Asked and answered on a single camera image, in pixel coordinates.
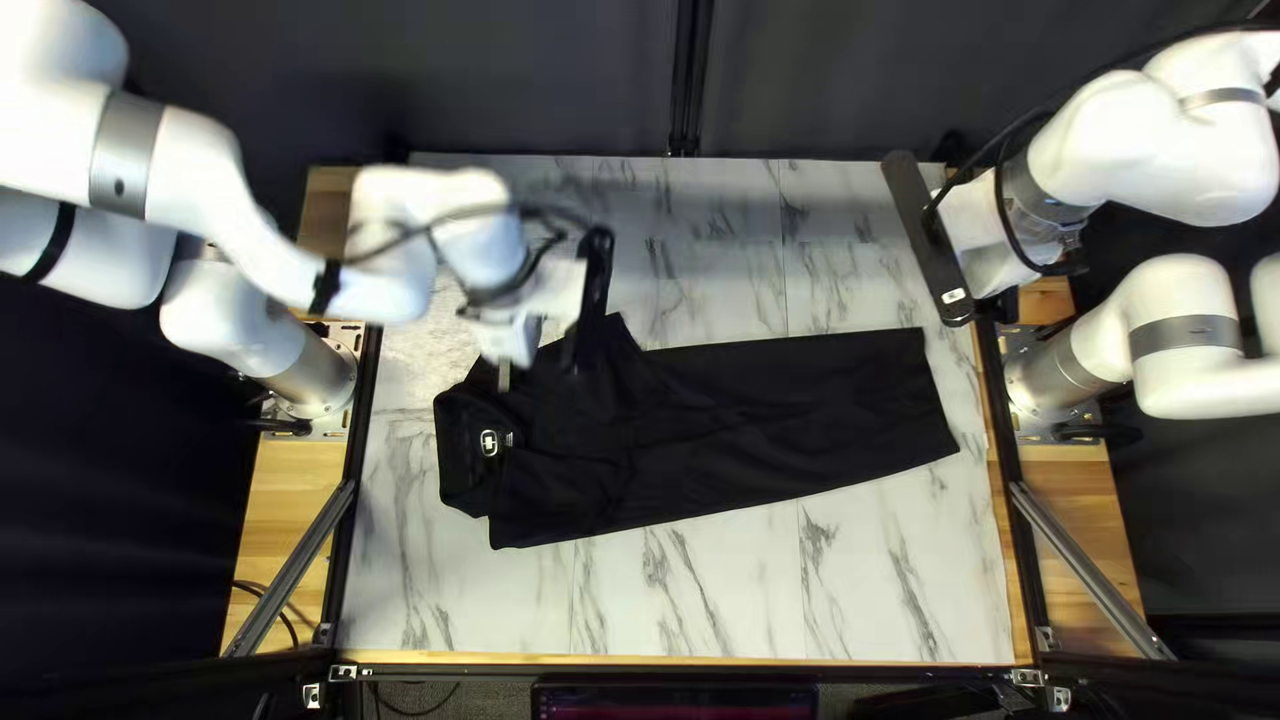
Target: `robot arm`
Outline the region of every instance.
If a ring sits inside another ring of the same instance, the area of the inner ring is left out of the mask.
[[[1199,255],[1138,265],[1102,304],[1005,375],[1021,413],[1062,421],[1080,402],[1133,380],[1138,406],[1174,420],[1280,413],[1280,255],[1251,278],[1265,355],[1247,359],[1226,272]]]
[[[110,20],[79,0],[17,3],[5,9],[4,35],[0,184],[206,238],[271,297],[316,306],[325,260],[283,238],[259,210],[229,129],[119,90],[128,51]],[[509,202],[502,182],[483,170],[398,177],[398,183],[357,182],[353,201],[378,205],[381,220],[406,224]],[[385,196],[375,200],[375,193]],[[364,233],[361,247],[378,232]],[[445,259],[457,260],[453,266],[468,287],[484,287],[525,258],[513,215],[451,223],[436,240],[443,243],[445,236],[460,247],[457,258]],[[462,252],[463,240],[475,250]],[[320,305],[337,316],[407,322],[426,311],[434,275],[434,252],[419,238],[343,265],[330,283],[332,297]]]
[[[1202,227],[1261,213],[1280,179],[1262,90],[1277,61],[1280,32],[1226,32],[1076,91],[1004,167],[1005,205],[1027,255],[1052,263],[1106,201]],[[992,170],[955,187],[938,214],[974,296],[1039,277],[1009,249]]]

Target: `black curtain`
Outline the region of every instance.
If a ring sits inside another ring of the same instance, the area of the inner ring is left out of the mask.
[[[0,685],[220,652],[256,436],[224,366],[0,279]]]
[[[1126,51],[1256,0],[716,4],[703,152],[878,160],[980,145]]]

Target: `black backdrop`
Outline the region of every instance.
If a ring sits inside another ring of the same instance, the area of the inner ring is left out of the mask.
[[[657,155],[668,137],[677,0],[92,1],[131,44],[132,88],[227,123],[287,229],[314,163]],[[947,129],[980,141],[1102,59],[1253,4],[722,0],[703,151],[928,155]],[[216,653],[252,459],[239,391],[169,347],[154,309],[12,282],[0,300],[3,665]]]

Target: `marble surface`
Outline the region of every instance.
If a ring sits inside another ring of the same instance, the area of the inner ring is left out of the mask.
[[[969,329],[938,322],[877,164],[415,161],[486,165],[517,199],[613,227],[609,309],[644,347],[922,327],[961,451],[801,500],[493,551],[486,520],[438,496],[431,400],[477,355],[442,277],[431,311],[383,341],[340,644],[1012,661]]]

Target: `black metal bar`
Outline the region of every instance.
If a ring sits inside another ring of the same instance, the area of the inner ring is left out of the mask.
[[[768,678],[840,682],[996,682],[1010,667],[988,665],[494,665],[494,664],[360,664],[358,682],[522,682],[549,675],[627,676],[680,679]]]
[[[1055,683],[1139,691],[1164,700],[1211,702],[1271,716],[1280,708],[1280,666],[1240,662],[1165,662],[1043,652],[1041,670]]]
[[[952,328],[966,324],[973,319],[974,300],[942,224],[934,223],[933,227],[931,219],[923,215],[931,196],[915,156],[906,150],[895,150],[881,161],[881,173],[942,324]]]
[[[365,348],[360,352],[360,369],[356,372],[356,400],[351,406],[351,434],[347,436],[347,457],[342,468],[342,480],[353,483],[352,507],[360,503],[360,482],[365,474],[365,445],[369,442],[369,423],[381,350],[383,327],[365,325]],[[342,601],[347,592],[347,571],[351,568],[355,532],[356,514],[347,512],[338,521],[333,532],[333,543],[329,546],[329,575],[325,579],[324,603],[320,606],[320,624],[312,638],[316,644],[333,646],[333,628],[342,618]]]
[[[244,624],[232,638],[229,646],[227,646],[227,652],[223,657],[244,657],[252,655],[257,651],[257,647],[262,644],[262,639],[266,638],[266,633],[271,629],[271,624],[275,623],[275,618],[284,609],[284,603],[289,601],[289,596],[293,594],[293,589],[298,587],[298,582],[302,580],[302,575],[306,574],[307,568],[315,560],[320,548],[324,546],[325,538],[329,533],[338,525],[338,521],[351,507],[351,498],[355,495],[355,488],[358,480],[343,479],[334,488],[333,495],[325,501],[324,507],[316,514],[316,519],[311,521],[307,532],[302,534],[302,539],[298,544],[293,546],[293,551],[289,552],[289,557],[285,559],[284,565],[280,566],[280,571],[275,574],[271,584],[262,593],[262,597],[253,605],[253,610],[250,611],[248,618],[244,619]]]
[[[1018,565],[1018,582],[1021,587],[1023,612],[1027,615],[1027,629],[1030,634],[1032,656],[1039,659],[1039,642],[1036,628],[1047,628],[1048,610],[1044,605],[1044,585],[1041,582],[1039,557],[1036,553],[1036,536],[1023,514],[1014,507],[1010,486],[1023,483],[1023,464],[1018,455],[1018,438],[1014,436],[1012,419],[1009,415],[1009,397],[1005,393],[1004,359],[996,340],[996,322],[991,307],[986,304],[978,307],[974,323],[978,331],[978,355],[982,359],[983,373],[987,377],[987,405],[991,406],[991,428],[996,439],[996,457],[1000,460],[1000,479],[1005,487],[1005,511],[1009,514],[1009,530],[1014,541],[1014,561]]]
[[[676,8],[668,155],[678,158],[698,155],[714,9],[714,0],[680,0]]]

